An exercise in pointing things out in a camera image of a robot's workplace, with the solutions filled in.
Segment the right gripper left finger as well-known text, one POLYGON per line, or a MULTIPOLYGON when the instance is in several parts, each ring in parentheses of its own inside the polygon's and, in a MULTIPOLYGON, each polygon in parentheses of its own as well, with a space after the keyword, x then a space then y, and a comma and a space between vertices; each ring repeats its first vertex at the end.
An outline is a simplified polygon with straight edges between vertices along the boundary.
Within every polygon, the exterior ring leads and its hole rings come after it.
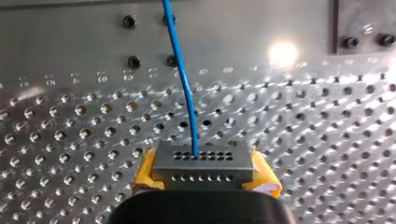
POLYGON ((132 194, 134 196, 152 190, 164 190, 164 183, 156 181, 152 177, 155 158, 156 150, 154 148, 145 151, 143 160, 132 182, 132 194))

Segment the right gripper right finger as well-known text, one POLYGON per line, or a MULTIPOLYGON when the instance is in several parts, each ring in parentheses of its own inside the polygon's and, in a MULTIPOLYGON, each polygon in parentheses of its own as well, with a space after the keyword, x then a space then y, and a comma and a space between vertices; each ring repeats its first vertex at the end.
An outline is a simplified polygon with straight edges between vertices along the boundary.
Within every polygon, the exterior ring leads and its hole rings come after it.
POLYGON ((253 179, 243 183, 242 189, 257 191, 278 198, 283 187, 264 156, 260 151, 253 149, 250 158, 254 169, 253 179))

